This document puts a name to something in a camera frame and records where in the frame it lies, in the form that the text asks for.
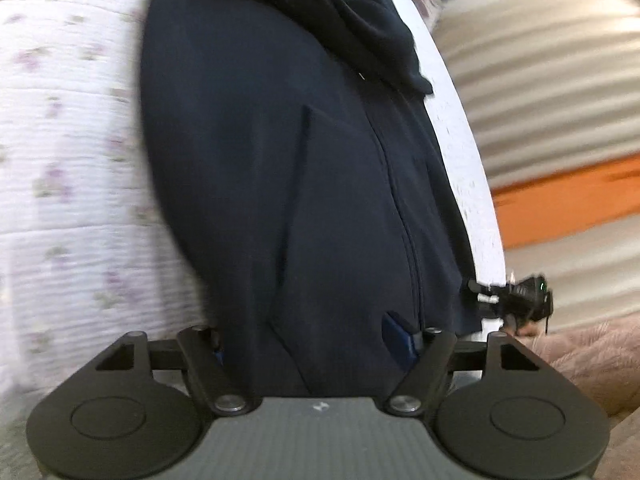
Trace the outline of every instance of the white quilt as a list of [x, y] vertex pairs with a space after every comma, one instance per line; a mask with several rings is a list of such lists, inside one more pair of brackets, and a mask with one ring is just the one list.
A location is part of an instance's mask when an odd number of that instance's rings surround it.
[[[171, 336], [200, 319], [140, 146], [147, 1], [0, 0], [0, 418], [12, 421], [0, 430], [0, 479], [35, 475], [22, 438], [30, 399], [124, 332]], [[478, 276], [500, 282], [495, 213], [460, 100], [417, 10], [394, 1], [435, 88], [426, 107]]]

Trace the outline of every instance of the silver bolt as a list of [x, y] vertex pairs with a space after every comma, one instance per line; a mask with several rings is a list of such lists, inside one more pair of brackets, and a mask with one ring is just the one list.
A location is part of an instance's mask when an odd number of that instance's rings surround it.
[[216, 408], [221, 412], [235, 413], [244, 410], [246, 400], [239, 395], [223, 395], [216, 399]]
[[398, 395], [392, 397], [389, 401], [389, 406], [392, 410], [398, 413], [413, 413], [420, 409], [422, 403], [415, 397], [409, 395]]

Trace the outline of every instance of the dark hoodie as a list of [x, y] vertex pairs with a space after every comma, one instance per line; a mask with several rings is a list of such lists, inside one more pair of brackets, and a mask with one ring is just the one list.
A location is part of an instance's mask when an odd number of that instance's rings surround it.
[[465, 225], [391, 0], [152, 0], [140, 75], [164, 217], [225, 368], [262, 396], [384, 396], [382, 340], [480, 329]]

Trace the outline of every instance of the zipper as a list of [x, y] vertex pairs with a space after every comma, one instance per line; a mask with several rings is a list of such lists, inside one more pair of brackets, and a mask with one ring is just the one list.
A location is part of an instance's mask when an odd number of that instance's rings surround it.
[[[364, 88], [366, 85], [366, 79], [362, 77], [363, 81], [358, 81], [358, 88], [362, 88], [359, 92], [362, 95], [364, 92], [368, 90]], [[420, 267], [418, 265], [418, 256], [417, 251], [415, 249], [415, 243], [409, 227], [407, 225], [404, 214], [402, 213], [402, 206], [400, 205], [400, 200], [398, 198], [398, 188], [395, 184], [394, 172], [391, 166], [391, 162], [389, 161], [389, 157], [386, 153], [385, 144], [384, 144], [384, 136], [376, 127], [376, 121], [372, 118], [374, 114], [374, 110], [369, 111], [369, 107], [367, 106], [366, 100], [363, 100], [363, 109], [365, 115], [367, 117], [367, 121], [369, 121], [369, 126], [371, 127], [371, 131], [373, 132], [373, 137], [378, 147], [378, 151], [382, 157], [382, 165], [384, 170], [386, 171], [387, 181], [389, 182], [389, 190], [391, 192], [391, 197], [394, 202], [394, 206], [396, 208], [396, 213], [398, 214], [398, 218], [400, 219], [400, 223], [402, 224], [402, 238], [404, 242], [404, 251], [406, 253], [407, 263], [409, 265], [410, 277], [411, 277], [411, 288], [412, 288], [412, 296], [414, 297], [414, 316], [418, 320], [419, 329], [422, 332], [425, 329], [426, 320], [424, 319], [424, 309], [423, 309], [423, 295], [424, 291], [422, 290], [422, 282], [420, 280]]]

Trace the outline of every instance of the orange stripe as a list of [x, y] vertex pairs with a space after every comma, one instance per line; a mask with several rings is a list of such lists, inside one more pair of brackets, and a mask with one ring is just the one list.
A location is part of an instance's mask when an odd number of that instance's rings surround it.
[[555, 240], [640, 213], [640, 153], [493, 195], [505, 249]]

